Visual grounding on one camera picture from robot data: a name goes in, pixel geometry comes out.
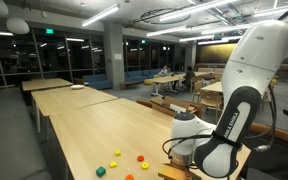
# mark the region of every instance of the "white plate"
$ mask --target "white plate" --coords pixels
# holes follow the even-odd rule
[[[73,90],[83,89],[84,87],[85,87],[84,85],[73,85],[73,86],[71,86],[71,88],[72,88]]]

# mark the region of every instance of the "exit sign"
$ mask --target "exit sign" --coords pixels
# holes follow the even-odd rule
[[[54,30],[53,29],[46,29],[46,34],[54,34]]]

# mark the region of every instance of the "small toy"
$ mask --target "small toy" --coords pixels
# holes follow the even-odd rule
[[[125,180],[134,180],[134,176],[132,174],[128,174],[126,177],[125,177]]]
[[[114,151],[114,154],[115,154],[115,156],[120,156],[121,155],[121,151],[117,149],[117,150]]]
[[[138,160],[139,162],[142,162],[142,161],[144,161],[144,156],[142,156],[142,155],[139,155],[139,156],[137,157],[137,160]]]
[[[116,166],[117,166],[117,162],[116,162],[116,161],[110,162],[110,167],[111,167],[111,168],[114,168],[114,167],[116,167]]]
[[[142,169],[146,170],[148,169],[149,165],[148,163],[142,163]]]
[[[103,168],[102,166],[96,169],[96,175],[99,177],[104,176],[105,173],[106,173],[106,169]]]

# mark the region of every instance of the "ceiling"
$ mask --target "ceiling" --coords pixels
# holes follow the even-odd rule
[[[32,9],[41,10],[40,0],[4,0],[6,4],[12,4],[17,6],[24,6]],[[203,0],[194,0],[197,4]],[[230,19],[231,25],[253,23],[261,20],[277,18],[279,15],[255,18],[252,14],[258,10],[271,9],[275,0],[238,0],[232,3],[236,10],[244,17],[240,18],[232,7],[223,5],[217,7],[224,14],[223,16]],[[178,26],[192,27],[189,30],[173,33],[172,35],[178,37],[192,37],[198,35],[202,30],[213,29],[218,27],[226,27],[227,25],[214,16],[214,11],[202,11],[199,13],[191,14],[191,17],[184,22],[156,25],[152,23],[158,23],[158,17],[151,18],[147,22],[139,21],[141,15],[146,12],[156,9],[174,9],[192,5],[187,0],[130,0],[130,3],[125,3],[124,0],[43,0],[44,11],[53,12],[63,15],[69,15],[88,19],[97,13],[107,9],[108,7],[119,3],[120,10],[106,17],[106,19],[112,19],[114,21],[121,22],[123,26],[129,28],[142,29],[147,31],[158,31]],[[277,7],[288,5],[288,0],[278,0]]]

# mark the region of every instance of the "floor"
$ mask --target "floor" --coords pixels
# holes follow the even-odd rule
[[[119,89],[110,89],[106,90],[106,92],[115,95],[119,98],[126,98],[132,101],[136,101],[136,99],[146,99],[149,100],[151,98],[150,93],[152,92],[152,86],[146,86],[146,85],[139,85],[136,86],[130,86],[126,89],[119,90]],[[276,105],[277,105],[277,127],[281,129],[288,130],[288,117],[283,114],[283,109],[288,109],[288,82],[278,82],[274,89],[275,96],[276,96]],[[179,94],[175,94],[172,92],[161,92],[164,96],[171,96],[173,98],[186,100],[186,101],[192,101],[192,94],[189,92],[180,92]],[[215,123],[215,111],[214,110],[208,110],[206,111],[203,109],[203,115],[202,119],[209,122],[209,123]],[[265,103],[264,111],[260,111],[256,115],[255,122],[261,122],[264,124],[271,124],[271,112],[269,109],[268,102]],[[47,122],[47,119],[44,119],[42,124],[42,130],[45,130],[45,123]],[[45,159],[47,161],[49,170],[53,176],[54,180],[62,180],[64,179],[64,172],[66,171],[65,166],[65,157],[63,155],[63,152],[61,151],[60,145],[57,141],[56,135],[54,131],[51,128],[50,131],[50,140],[45,141],[44,132],[41,134],[38,134],[37,137],[41,143],[42,151],[44,153]]]

